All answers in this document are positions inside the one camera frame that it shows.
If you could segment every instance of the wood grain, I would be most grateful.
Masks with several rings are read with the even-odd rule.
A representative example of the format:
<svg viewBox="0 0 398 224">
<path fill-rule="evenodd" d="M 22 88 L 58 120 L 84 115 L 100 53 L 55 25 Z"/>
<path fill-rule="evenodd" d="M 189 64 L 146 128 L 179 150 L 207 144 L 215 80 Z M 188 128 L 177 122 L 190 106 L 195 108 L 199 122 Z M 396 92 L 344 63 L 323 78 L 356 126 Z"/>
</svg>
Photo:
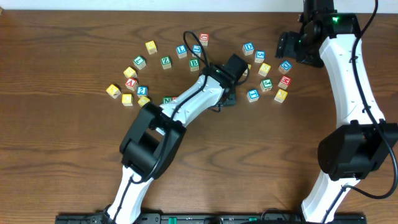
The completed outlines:
<svg viewBox="0 0 398 224">
<path fill-rule="evenodd" d="M 369 15 L 360 15 L 361 25 Z M 206 48 L 225 63 L 253 42 L 267 52 L 268 74 L 277 83 L 274 58 L 279 35 L 298 30 L 297 14 L 202 12 L 6 11 L 0 17 L 0 223 L 53 223 L 59 213 L 91 213 L 110 204 L 121 180 L 118 147 L 139 106 L 109 97 L 124 86 L 123 71 L 138 55 L 147 66 L 139 83 L 160 103 L 197 79 L 175 47 L 185 30 L 210 34 Z M 363 38 L 366 69 L 387 121 L 398 121 L 398 16 L 378 15 Z M 148 55 L 154 40 L 158 53 Z M 163 70 L 160 58 L 171 56 Z M 318 143 L 335 129 L 335 104 L 326 69 L 293 63 L 285 102 L 277 91 L 248 103 L 259 88 L 252 75 L 238 89 L 238 103 L 222 113 L 206 111 L 188 127 L 176 158 L 150 187 L 143 207 L 164 212 L 261 212 L 295 210 L 319 173 Z M 388 190 L 392 166 L 359 186 Z M 371 200 L 351 192 L 340 212 L 364 212 L 369 223 L 396 223 L 398 196 Z"/>
</svg>

